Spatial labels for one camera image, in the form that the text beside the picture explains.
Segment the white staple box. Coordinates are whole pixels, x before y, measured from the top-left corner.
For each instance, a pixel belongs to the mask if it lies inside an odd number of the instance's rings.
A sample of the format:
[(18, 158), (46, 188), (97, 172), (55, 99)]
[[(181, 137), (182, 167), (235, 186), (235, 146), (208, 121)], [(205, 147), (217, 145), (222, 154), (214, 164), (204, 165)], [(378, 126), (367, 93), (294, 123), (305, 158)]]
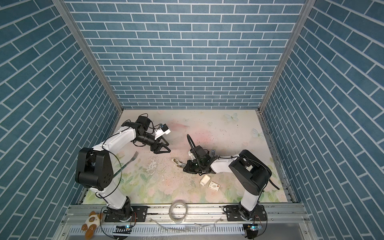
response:
[(210, 184), (209, 184), (209, 189), (218, 192), (219, 189), (220, 189), (220, 185), (215, 183), (215, 182), (213, 182), (213, 181), (211, 181)]

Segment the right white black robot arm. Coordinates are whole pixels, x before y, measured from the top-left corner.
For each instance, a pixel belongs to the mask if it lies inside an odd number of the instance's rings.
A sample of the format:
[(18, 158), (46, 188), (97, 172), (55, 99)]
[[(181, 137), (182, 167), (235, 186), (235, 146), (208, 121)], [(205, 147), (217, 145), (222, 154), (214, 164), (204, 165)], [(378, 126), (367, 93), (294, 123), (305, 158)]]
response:
[(201, 146), (191, 148), (192, 157), (183, 167), (188, 174), (232, 173), (245, 189), (240, 201), (240, 209), (245, 214), (254, 211), (259, 203), (260, 196), (270, 183), (279, 189), (271, 181), (272, 171), (248, 150), (242, 150), (239, 154), (230, 157), (211, 156)]

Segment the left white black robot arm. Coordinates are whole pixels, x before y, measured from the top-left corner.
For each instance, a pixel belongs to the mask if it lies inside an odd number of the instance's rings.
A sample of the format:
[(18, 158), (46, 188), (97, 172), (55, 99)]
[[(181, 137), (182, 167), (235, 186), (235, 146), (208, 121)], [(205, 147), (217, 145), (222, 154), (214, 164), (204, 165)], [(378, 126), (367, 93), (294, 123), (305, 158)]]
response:
[(114, 182), (112, 160), (121, 165), (116, 154), (130, 142), (149, 146), (154, 154), (170, 153), (169, 143), (163, 137), (170, 132), (166, 124), (155, 126), (147, 114), (140, 115), (135, 122), (123, 122), (116, 133), (100, 144), (79, 151), (75, 181), (103, 199), (108, 213), (117, 221), (131, 220), (135, 215), (131, 201), (118, 189), (120, 184)]

